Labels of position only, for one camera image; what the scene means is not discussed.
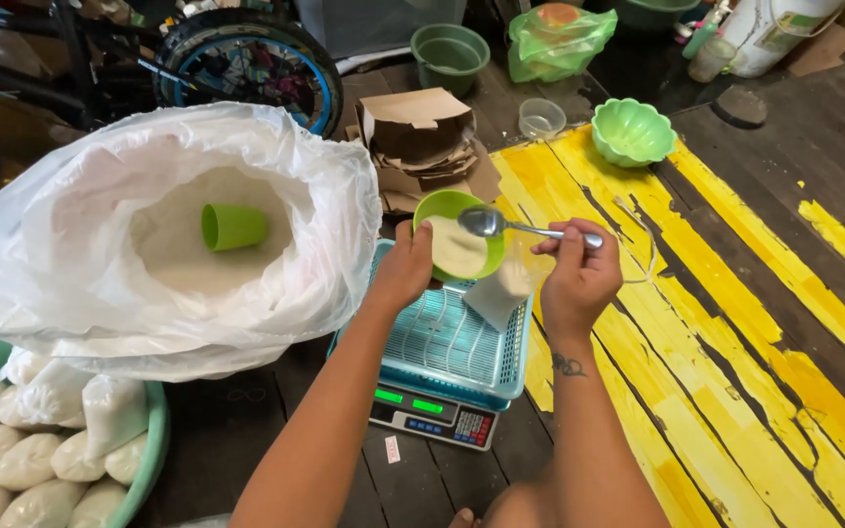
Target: small label sticker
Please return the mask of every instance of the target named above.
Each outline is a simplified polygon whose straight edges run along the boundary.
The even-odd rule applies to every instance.
[[[396,437],[388,436],[384,442],[387,444],[387,461],[391,464],[400,462],[400,447],[396,445]]]

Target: blue rim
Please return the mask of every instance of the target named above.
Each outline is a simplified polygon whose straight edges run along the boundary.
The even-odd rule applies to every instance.
[[[262,37],[239,37],[239,38],[223,39],[221,41],[210,42],[210,43],[206,44],[205,46],[201,46],[198,49],[194,50],[194,54],[191,54],[191,56],[189,56],[187,60],[185,60],[184,62],[181,63],[181,67],[178,69],[178,73],[187,73],[188,66],[190,66],[194,62],[194,59],[196,59],[201,54],[205,53],[205,51],[209,50],[210,48],[217,47],[217,46],[223,44],[224,42],[249,42],[249,41],[257,41],[257,42],[263,42],[263,43],[266,43],[266,44],[272,44],[274,46],[277,46],[278,48],[280,48],[284,52],[291,52],[295,56],[299,57],[299,60],[301,60],[302,62],[304,62],[306,65],[308,65],[311,68],[311,71],[314,73],[315,77],[318,79],[318,84],[321,86],[323,97],[322,97],[322,102],[321,102],[321,111],[318,113],[318,119],[315,121],[314,125],[309,127],[308,130],[311,133],[321,134],[323,129],[325,128],[325,125],[328,124],[328,120],[332,116],[331,91],[328,89],[328,83],[325,81],[325,76],[322,75],[321,70],[318,69],[318,66],[315,66],[314,62],[312,62],[310,58],[308,58],[304,54],[301,54],[299,52],[299,50],[296,50],[295,48],[289,46],[288,44],[285,44],[283,42],[276,42],[272,39],[264,39]],[[182,94],[182,89],[183,89],[183,87],[182,87],[181,83],[175,83],[175,85],[174,85],[174,90],[175,90],[174,95],[175,95],[175,104],[177,106],[184,106],[185,105],[184,95]],[[311,115],[309,115],[308,117],[303,117],[301,115],[302,114],[301,112],[293,112],[288,107],[285,107],[285,108],[288,110],[289,114],[292,114],[292,117],[296,120],[296,122],[299,123],[299,125],[304,127],[306,124],[308,124],[308,117],[311,117]]]

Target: green digital readout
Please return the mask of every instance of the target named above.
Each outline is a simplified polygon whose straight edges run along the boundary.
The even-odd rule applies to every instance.
[[[376,392],[374,392],[374,396],[380,399],[384,399],[386,401],[392,401],[393,403],[400,403],[403,401],[402,396],[384,391],[382,389],[378,389]]]
[[[442,406],[436,405],[435,403],[429,403],[428,401],[422,401],[415,399],[413,401],[413,407],[416,409],[422,409],[423,411],[429,411],[429,413],[433,414],[442,414]]]

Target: metal spoon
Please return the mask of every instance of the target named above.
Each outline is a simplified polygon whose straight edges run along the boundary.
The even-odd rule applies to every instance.
[[[504,229],[519,229],[538,235],[545,235],[551,239],[562,240],[561,231],[539,229],[521,222],[511,222],[504,218],[504,213],[488,205],[469,207],[458,213],[458,224],[477,237],[494,237],[504,232]],[[593,233],[583,233],[586,247],[598,249],[602,247],[602,237]]]

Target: foot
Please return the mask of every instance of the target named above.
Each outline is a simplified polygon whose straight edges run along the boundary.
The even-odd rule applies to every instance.
[[[481,525],[481,520],[475,520],[475,514],[468,508],[463,508],[455,514],[452,519],[452,524],[449,528],[478,528]]]

